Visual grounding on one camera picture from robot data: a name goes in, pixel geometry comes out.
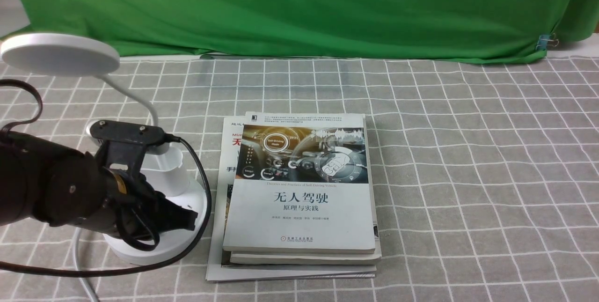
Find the green backdrop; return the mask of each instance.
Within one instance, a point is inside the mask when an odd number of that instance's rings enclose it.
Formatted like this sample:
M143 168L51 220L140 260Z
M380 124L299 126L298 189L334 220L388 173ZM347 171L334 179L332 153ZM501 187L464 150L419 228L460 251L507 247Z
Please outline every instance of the green backdrop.
M90 36L122 55L528 62L539 36L588 37L599 0L22 0L27 31Z

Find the stack of books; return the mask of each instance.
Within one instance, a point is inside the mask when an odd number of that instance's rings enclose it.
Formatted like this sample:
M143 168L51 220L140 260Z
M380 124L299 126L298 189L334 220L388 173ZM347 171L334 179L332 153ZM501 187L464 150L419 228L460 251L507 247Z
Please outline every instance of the stack of books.
M374 275L364 115L248 112L225 118L222 144L208 280Z

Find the lamp base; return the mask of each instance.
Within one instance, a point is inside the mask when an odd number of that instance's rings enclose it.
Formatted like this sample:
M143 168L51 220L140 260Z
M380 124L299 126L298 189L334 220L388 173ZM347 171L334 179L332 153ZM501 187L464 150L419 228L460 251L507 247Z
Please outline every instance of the lamp base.
M183 168L183 154L170 147L164 155L146 155L141 172L156 191L162 192L173 203L197 212L195 230L178 229L160 235L158 247L152 251L141 251L127 245L123 240L104 236L112 251L122 260L135 265L150 265L168 260L181 253L199 232L206 207L204 189Z

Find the white cable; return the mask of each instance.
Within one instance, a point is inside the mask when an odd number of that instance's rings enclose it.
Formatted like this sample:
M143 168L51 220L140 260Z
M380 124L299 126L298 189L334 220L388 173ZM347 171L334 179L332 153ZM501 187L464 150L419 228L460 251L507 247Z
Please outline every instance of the white cable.
M107 76L106 74L96 75L95 78L97 78L99 80L102 80L104 83L106 83L109 86L113 87L119 93L122 93L123 95L125 95L126 97L129 97L133 101L136 101L139 104L145 106L148 109L148 111L150 112L150 116L152 117L152 122L150 124L153 125L153 126L158 126L158 112L156 112L156 108L154 108L154 106L150 102L148 102L145 99L139 97L138 95L136 95L135 93L133 93L133 91L130 91L129 89L118 85L116 82L114 82L110 78L110 76Z
M81 270L79 268L79 238L81 237L81 228L75 229L75 234L73 235L73 264L75 265L75 270ZM89 284L88 280L84 277L80 277L79 281L85 290L85 293L88 295L88 298L91 302L99 302L98 296L92 286Z

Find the wall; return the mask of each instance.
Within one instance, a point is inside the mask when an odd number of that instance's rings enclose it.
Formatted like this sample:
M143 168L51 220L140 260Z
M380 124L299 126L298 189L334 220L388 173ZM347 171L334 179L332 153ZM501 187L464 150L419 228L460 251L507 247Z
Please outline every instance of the wall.
M28 24L21 0L0 0L0 37Z

